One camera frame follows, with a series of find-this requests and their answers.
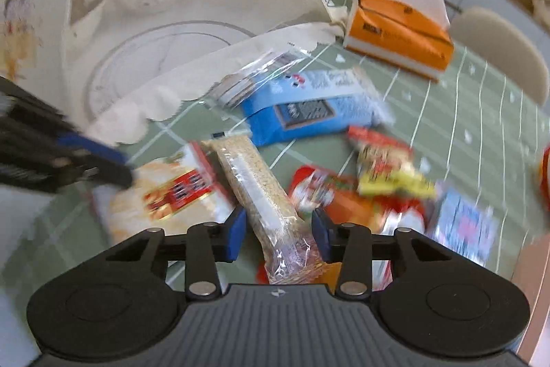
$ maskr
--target chair backrest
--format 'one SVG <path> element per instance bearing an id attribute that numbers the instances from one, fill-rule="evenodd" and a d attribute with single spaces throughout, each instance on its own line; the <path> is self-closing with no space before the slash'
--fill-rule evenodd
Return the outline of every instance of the chair backrest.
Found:
<path id="1" fill-rule="evenodd" d="M 513 24 L 491 10 L 473 7 L 455 17 L 449 34 L 516 82 L 539 105 L 550 77 L 541 53 Z"/>

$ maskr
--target gray picture on blue package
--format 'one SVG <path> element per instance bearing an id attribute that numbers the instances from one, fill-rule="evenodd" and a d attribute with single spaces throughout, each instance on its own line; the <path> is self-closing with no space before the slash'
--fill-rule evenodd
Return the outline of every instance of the gray picture on blue package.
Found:
<path id="1" fill-rule="evenodd" d="M 285 130 L 311 125 L 336 115 L 327 101 L 322 99 L 276 105 L 275 112 Z"/>

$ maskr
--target green tablecloth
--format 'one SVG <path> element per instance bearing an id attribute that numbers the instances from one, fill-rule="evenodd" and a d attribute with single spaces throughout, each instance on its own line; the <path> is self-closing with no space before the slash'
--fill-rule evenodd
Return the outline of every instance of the green tablecloth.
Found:
<path id="1" fill-rule="evenodd" d="M 350 0 L 329 0 L 343 5 Z M 542 234 L 547 218 L 534 183 L 537 153 L 550 137 L 550 120 L 482 58 L 457 46 L 439 83 L 348 52 L 339 44 L 319 45 L 297 69 L 360 65 L 397 118 L 388 133 L 412 144 L 417 166 L 432 180 L 445 179 L 480 207 L 492 207 L 500 222 L 487 268 L 510 278 L 522 246 Z M 238 112 L 227 120 L 197 101 L 186 102 L 165 122 L 151 122 L 146 137 L 122 149 L 135 166 L 176 153 L 186 141 L 243 126 Z M 270 145 L 260 149 L 283 187 L 303 164 L 355 173 L 355 154 L 343 134 Z M 0 285 L 23 319 L 31 293 L 44 282 L 108 246 L 83 186 L 66 188 L 36 221 L 3 269 Z M 249 235 L 232 265 L 221 263 L 222 281 L 254 281 L 260 260 Z M 168 281 L 183 287 L 183 267 L 170 268 Z"/>

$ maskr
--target black circular cover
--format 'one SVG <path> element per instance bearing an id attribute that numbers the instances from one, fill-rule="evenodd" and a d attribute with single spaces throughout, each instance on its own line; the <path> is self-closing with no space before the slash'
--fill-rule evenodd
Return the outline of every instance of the black circular cover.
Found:
<path id="1" fill-rule="evenodd" d="M 137 353 L 169 333 L 177 316 L 170 287 L 129 263 L 69 271 L 40 288 L 27 306 L 42 349 L 78 360 Z"/>
<path id="2" fill-rule="evenodd" d="M 421 351 L 476 358 L 509 346 L 529 321 L 529 304 L 512 283 L 473 263 L 417 265 L 381 294 L 391 333 Z"/>

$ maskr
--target white food cover tent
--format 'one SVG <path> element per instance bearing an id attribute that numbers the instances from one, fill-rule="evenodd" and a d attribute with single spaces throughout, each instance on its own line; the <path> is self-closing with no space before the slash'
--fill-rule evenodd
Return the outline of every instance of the white food cover tent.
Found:
<path id="1" fill-rule="evenodd" d="M 288 24 L 330 21 L 322 0 L 4 0 L 3 14 L 0 75 L 81 128 L 190 60 Z"/>

